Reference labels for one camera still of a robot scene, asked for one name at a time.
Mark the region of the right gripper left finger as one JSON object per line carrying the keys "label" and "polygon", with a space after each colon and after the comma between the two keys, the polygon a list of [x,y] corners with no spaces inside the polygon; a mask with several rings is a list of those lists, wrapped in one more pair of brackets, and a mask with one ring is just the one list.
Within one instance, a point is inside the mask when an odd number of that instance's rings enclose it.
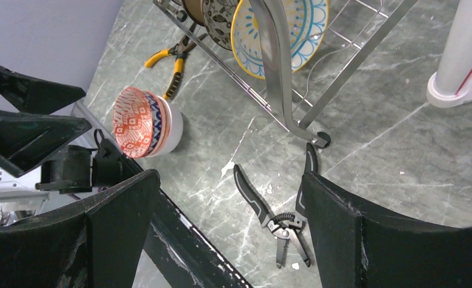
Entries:
{"label": "right gripper left finger", "polygon": [[131,287],[159,195],[149,169],[0,226],[0,287]]}

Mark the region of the red patterned bowl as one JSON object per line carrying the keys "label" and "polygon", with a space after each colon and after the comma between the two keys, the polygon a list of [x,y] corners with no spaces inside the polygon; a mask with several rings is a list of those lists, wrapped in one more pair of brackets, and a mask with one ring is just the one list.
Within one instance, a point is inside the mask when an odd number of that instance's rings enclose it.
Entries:
{"label": "red patterned bowl", "polygon": [[130,158],[168,154],[178,146],[184,131],[182,113],[175,105],[135,87],[118,95],[112,124],[117,144]]}

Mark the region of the brown floral bowl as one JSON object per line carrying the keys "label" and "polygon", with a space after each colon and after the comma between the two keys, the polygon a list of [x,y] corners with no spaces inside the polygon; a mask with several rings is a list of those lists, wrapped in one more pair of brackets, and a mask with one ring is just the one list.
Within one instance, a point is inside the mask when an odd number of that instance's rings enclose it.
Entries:
{"label": "brown floral bowl", "polygon": [[231,28],[238,0],[204,0],[202,15],[211,39],[223,49],[232,50]]}

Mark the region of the white pipe frame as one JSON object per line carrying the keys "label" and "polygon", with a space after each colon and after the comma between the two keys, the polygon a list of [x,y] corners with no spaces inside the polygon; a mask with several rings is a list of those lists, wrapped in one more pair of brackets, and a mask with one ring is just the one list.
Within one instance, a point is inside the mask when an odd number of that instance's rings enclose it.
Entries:
{"label": "white pipe frame", "polygon": [[433,106],[450,108],[472,102],[472,1],[460,1],[437,71],[426,97]]}

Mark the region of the beige dark rimmed bowl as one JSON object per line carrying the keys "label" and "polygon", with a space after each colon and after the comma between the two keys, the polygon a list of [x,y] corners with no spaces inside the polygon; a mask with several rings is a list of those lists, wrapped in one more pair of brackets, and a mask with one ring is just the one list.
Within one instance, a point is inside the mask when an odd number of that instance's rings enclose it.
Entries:
{"label": "beige dark rimmed bowl", "polygon": [[198,25],[204,26],[202,0],[181,0],[181,5],[187,15]]}

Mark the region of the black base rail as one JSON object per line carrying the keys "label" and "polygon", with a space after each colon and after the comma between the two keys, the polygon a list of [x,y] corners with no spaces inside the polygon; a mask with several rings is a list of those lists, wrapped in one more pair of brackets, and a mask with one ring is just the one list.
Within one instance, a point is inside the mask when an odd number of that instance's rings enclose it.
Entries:
{"label": "black base rail", "polygon": [[251,287],[244,276],[160,191],[134,282],[140,287]]}

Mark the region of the steel dish rack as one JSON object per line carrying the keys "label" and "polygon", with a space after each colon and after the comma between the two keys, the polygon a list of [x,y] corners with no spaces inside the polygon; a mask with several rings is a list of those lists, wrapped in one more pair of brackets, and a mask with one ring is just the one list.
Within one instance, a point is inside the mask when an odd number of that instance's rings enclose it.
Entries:
{"label": "steel dish rack", "polygon": [[[414,2],[239,1],[231,51],[217,45],[181,1],[156,5],[280,126],[324,149],[330,136],[309,126]],[[320,94],[308,81],[294,89],[294,73],[312,74],[330,56],[340,59],[340,66]]]}

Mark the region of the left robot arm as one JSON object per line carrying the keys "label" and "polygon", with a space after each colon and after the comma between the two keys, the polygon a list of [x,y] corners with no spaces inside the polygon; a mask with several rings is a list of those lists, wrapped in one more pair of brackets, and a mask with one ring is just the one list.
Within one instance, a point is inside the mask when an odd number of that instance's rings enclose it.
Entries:
{"label": "left robot arm", "polygon": [[0,203],[43,202],[124,178],[122,155],[80,104],[85,91],[0,65]]}

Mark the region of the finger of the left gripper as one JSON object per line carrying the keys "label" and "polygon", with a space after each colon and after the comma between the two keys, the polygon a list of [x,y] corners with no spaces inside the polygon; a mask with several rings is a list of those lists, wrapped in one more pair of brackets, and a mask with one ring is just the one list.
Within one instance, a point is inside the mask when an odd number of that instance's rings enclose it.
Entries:
{"label": "finger of the left gripper", "polygon": [[91,128],[84,118],[0,110],[0,167],[21,177]]}
{"label": "finger of the left gripper", "polygon": [[86,95],[77,86],[51,82],[0,65],[0,94],[18,111],[49,115]]}

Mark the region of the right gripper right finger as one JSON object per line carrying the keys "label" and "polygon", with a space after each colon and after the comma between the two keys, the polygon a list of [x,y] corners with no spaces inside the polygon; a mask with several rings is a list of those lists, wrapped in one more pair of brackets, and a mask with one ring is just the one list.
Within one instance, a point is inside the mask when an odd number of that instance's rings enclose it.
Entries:
{"label": "right gripper right finger", "polygon": [[313,172],[302,188],[323,287],[472,287],[472,226],[402,215]]}

